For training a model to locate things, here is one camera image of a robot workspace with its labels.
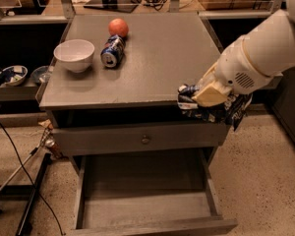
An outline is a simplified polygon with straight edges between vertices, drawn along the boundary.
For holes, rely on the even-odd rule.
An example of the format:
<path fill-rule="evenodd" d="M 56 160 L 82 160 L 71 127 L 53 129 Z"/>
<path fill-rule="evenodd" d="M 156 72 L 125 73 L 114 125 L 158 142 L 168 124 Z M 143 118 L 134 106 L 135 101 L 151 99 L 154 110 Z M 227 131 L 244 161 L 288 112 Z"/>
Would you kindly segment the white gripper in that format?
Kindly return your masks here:
<path fill-rule="evenodd" d="M 217 63 L 212 64 L 197 82 L 199 90 L 192 99 L 201 107 L 212 107 L 225 102 L 231 91 L 249 94 L 271 80 L 272 77 L 260 72 L 252 63 L 245 37 L 240 36 L 224 49 Z"/>

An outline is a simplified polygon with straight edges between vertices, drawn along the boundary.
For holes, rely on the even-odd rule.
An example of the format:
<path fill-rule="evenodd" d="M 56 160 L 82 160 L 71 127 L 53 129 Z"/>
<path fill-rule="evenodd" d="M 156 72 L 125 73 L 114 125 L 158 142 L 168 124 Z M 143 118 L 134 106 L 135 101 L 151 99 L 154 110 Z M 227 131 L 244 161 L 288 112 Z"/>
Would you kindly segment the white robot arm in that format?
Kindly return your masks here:
<path fill-rule="evenodd" d="M 221 53 L 197 84 L 192 99 L 202 107 L 229 94 L 250 94 L 277 74 L 295 67 L 295 0 L 279 9 Z"/>

